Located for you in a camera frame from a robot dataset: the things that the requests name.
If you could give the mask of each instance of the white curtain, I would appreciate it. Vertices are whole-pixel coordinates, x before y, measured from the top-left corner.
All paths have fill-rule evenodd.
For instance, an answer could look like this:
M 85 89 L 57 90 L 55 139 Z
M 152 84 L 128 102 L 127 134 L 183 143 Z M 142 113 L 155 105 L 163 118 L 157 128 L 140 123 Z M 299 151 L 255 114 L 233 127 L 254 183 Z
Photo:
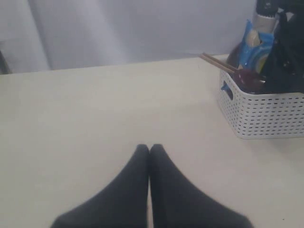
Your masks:
M 10 9 L 23 21 L 17 27 L 23 32 L 17 36 L 25 34 L 29 40 L 19 37 L 22 51 L 6 50 L 7 55 L 18 56 L 18 72 L 48 66 L 64 69 L 192 57 L 203 51 L 226 54 L 240 41 L 256 2 L 2 1 L 14 1 L 19 10 L 24 10 L 18 15 L 20 12 Z

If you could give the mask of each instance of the chopsticks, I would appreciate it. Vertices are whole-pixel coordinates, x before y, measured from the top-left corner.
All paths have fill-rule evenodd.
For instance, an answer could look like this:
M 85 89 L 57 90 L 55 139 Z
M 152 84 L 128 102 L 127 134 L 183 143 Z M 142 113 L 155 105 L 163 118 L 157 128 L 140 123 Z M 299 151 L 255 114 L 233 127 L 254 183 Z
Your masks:
M 238 70 L 238 69 L 234 68 L 233 66 L 231 66 L 227 63 L 224 63 L 206 53 L 201 54 L 199 57 L 201 59 L 204 59 L 205 61 L 209 62 L 210 64 L 226 71 L 227 73 L 234 74 Z

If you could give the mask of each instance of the basket handle hole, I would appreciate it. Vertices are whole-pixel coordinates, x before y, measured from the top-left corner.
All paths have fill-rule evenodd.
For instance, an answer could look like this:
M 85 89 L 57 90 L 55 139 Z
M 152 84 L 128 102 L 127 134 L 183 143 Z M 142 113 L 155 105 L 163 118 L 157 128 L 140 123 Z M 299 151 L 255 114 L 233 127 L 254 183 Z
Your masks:
M 223 82 L 223 86 L 221 87 L 221 90 L 226 92 L 230 100 L 233 100 L 233 93 L 225 81 Z

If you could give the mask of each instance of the table surface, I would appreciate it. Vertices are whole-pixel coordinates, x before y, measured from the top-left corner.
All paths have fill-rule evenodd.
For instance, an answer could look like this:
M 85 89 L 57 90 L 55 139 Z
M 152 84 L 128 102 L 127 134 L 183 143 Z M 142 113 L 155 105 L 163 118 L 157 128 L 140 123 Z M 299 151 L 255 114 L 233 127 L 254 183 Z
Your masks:
M 255 227 L 303 227 L 304 140 L 237 138 L 217 106 L 218 79 L 199 58 L 1 76 L 1 227 L 48 228 L 139 143 L 162 143 Z

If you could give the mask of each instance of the white plastic basket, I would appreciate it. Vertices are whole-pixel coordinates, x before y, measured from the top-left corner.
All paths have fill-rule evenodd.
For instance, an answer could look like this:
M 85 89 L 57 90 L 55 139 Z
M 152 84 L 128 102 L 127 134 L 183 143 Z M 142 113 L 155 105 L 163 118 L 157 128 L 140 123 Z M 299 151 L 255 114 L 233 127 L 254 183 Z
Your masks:
M 304 136 L 304 94 L 244 93 L 230 75 L 221 70 L 219 107 L 234 133 L 242 139 L 291 138 Z

